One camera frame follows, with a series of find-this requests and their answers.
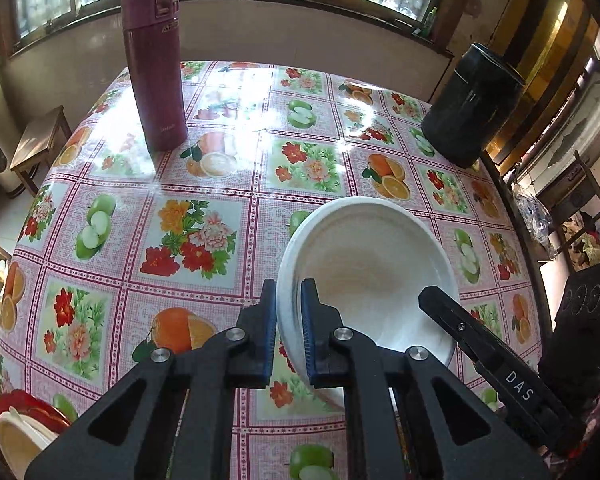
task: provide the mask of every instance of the black cylinder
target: black cylinder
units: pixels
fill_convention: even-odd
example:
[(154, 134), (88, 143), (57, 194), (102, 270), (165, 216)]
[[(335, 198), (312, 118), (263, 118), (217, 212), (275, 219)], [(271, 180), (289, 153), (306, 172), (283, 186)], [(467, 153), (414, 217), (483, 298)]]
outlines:
[(422, 120), (422, 133), (441, 155), (468, 168), (514, 110), (524, 85), (512, 66), (474, 43)]

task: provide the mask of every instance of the wooden stool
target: wooden stool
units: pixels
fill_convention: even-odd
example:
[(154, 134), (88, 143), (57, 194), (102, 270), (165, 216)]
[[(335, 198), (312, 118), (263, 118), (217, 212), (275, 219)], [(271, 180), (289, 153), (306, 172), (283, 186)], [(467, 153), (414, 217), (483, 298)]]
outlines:
[(36, 196), (38, 186), (29, 177), (30, 168), (41, 161), (45, 161), (49, 168), (54, 162), (55, 155), (64, 146), (64, 142), (57, 142), (56, 132), (62, 130), (66, 140), (71, 137), (71, 128), (64, 116), (64, 107), (54, 108), (48, 114), (33, 119), (24, 130), (16, 153), (9, 169), (13, 171), (23, 186)]

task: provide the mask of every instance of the white bowl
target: white bowl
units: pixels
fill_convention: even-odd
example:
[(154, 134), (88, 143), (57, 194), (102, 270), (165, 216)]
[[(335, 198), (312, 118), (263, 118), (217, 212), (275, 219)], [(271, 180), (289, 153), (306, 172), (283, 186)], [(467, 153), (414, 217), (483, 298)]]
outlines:
[(0, 415), (0, 450), (18, 480), (24, 480), (29, 464), (56, 437), (57, 433), (15, 408)]
[[(448, 257), (414, 215), (381, 198), (346, 197), (311, 213), (282, 257), (276, 284), (278, 329), (291, 364), (309, 386), (304, 360), (300, 283), (315, 279), (320, 302), (340, 311), (345, 326), (378, 346), (404, 352), (421, 345), (448, 365), (454, 341), (418, 307), (418, 295), (437, 285), (456, 301)], [(315, 390), (344, 408), (341, 388)]]

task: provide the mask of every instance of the floral tablecloth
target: floral tablecloth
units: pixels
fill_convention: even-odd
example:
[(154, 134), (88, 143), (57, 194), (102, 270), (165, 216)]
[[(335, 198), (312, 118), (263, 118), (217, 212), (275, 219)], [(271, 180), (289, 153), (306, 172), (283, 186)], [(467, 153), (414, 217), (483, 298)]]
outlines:
[[(153, 348), (184, 352), (233, 326), (276, 277), (292, 216), (350, 195), (385, 197), (422, 220), (462, 305), (537, 365), (516, 233), (484, 169), (460, 170), (424, 139), (427, 104), (241, 62), (183, 62), (182, 91), (189, 135), (173, 152), (147, 152), (127, 70), (62, 150), (14, 251), (24, 284), (16, 323), (0, 330), (1, 391), (83, 413)], [(450, 367), (497, 406), (464, 355)], [(344, 416), (307, 390), (279, 340), (269, 388), (237, 396), (232, 443), (232, 479), (289, 478), (305, 443), (332, 450), (347, 477)]]

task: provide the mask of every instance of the maroon thermos bottle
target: maroon thermos bottle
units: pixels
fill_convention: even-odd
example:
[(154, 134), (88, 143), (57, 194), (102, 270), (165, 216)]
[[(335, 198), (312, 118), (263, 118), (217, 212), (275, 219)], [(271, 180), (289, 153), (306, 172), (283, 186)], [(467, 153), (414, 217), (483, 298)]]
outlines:
[(122, 0), (126, 62), (152, 152), (173, 150), (187, 139), (178, 8), (178, 0)]

